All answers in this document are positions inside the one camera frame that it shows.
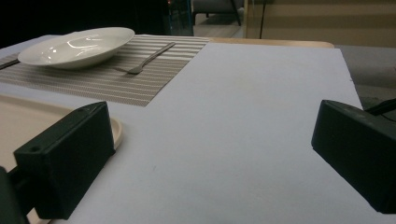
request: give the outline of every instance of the table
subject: table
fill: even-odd
[[[0,94],[97,102],[4,83]],[[361,107],[339,49],[211,41],[146,107],[108,103],[118,152],[53,223],[395,223],[312,149],[322,99]]]

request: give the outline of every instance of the gray placemat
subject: gray placemat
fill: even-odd
[[[176,44],[146,65],[137,76],[125,75],[113,69],[116,66],[132,68],[169,42]],[[0,70],[0,82],[146,106],[207,42],[205,38],[193,36],[136,35],[115,56],[96,66],[61,70],[18,63]],[[0,63],[17,57],[18,54],[7,56],[0,59]]]

